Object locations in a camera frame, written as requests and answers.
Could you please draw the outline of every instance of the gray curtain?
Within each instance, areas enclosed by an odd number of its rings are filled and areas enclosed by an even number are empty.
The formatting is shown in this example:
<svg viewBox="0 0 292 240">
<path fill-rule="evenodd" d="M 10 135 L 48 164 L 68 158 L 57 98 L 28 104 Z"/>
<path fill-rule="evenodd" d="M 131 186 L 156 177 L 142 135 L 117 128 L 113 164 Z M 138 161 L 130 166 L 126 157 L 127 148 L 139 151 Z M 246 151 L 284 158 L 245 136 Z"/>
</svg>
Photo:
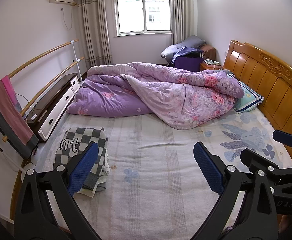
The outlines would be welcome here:
<svg viewBox="0 0 292 240">
<path fill-rule="evenodd" d="M 172 43 L 177 44 L 194 35 L 193 0 L 171 0 Z"/>
<path fill-rule="evenodd" d="M 86 67 L 111 65 L 105 0 L 76 0 L 78 31 Z"/>
</svg>

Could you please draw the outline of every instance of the wooden headboard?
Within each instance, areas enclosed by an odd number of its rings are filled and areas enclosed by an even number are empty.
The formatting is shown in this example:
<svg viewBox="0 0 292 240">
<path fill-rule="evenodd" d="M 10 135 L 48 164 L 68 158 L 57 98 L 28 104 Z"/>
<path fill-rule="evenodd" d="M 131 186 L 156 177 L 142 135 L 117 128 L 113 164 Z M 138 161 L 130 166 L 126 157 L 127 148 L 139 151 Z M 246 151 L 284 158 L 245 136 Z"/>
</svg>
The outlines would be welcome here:
<svg viewBox="0 0 292 240">
<path fill-rule="evenodd" d="M 289 65 L 249 43 L 231 41 L 224 68 L 265 97 L 258 108 L 275 129 L 292 133 L 292 68 Z M 286 149 L 292 158 L 292 148 L 286 146 Z"/>
</svg>

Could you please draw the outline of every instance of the purple floral comforter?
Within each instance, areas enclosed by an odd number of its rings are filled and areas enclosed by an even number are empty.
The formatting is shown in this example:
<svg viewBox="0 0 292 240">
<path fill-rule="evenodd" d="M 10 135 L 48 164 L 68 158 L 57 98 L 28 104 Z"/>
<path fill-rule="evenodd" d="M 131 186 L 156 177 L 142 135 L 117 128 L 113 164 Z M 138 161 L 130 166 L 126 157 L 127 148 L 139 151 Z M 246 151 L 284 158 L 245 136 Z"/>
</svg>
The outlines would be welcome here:
<svg viewBox="0 0 292 240">
<path fill-rule="evenodd" d="M 155 113 L 186 130 L 228 112 L 244 92 L 224 72 L 189 72 L 150 63 L 92 67 L 70 114 L 102 117 Z"/>
</svg>

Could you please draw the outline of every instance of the pillow with navy stripe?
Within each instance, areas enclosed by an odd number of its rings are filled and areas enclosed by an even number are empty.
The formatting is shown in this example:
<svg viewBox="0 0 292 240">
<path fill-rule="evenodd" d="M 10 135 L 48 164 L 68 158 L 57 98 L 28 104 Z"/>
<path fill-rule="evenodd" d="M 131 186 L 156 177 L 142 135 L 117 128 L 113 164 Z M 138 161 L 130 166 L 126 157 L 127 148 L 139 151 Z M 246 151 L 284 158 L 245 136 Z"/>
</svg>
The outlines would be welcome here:
<svg viewBox="0 0 292 240">
<path fill-rule="evenodd" d="M 228 77 L 235 78 L 234 74 L 228 74 Z M 256 93 L 249 86 L 237 80 L 238 84 L 244 90 L 245 95 L 243 98 L 236 98 L 236 102 L 234 105 L 234 109 L 237 113 L 248 112 L 257 107 L 257 105 L 261 104 L 264 100 L 264 97 Z"/>
</svg>

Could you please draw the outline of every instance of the window sill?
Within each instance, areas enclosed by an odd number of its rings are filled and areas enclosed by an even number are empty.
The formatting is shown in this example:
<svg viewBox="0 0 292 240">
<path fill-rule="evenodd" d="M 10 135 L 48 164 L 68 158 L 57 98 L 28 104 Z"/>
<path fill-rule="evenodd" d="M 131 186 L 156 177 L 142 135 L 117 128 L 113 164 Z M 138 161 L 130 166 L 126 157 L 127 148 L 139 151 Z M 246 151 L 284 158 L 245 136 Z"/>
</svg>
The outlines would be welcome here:
<svg viewBox="0 0 292 240">
<path fill-rule="evenodd" d="M 123 34 L 117 34 L 115 38 L 122 37 L 122 36 L 131 36 L 131 35 L 145 35 L 145 34 L 171 34 L 171 31 L 156 31 L 156 32 L 146 32 L 146 33 L 123 33 Z"/>
</svg>

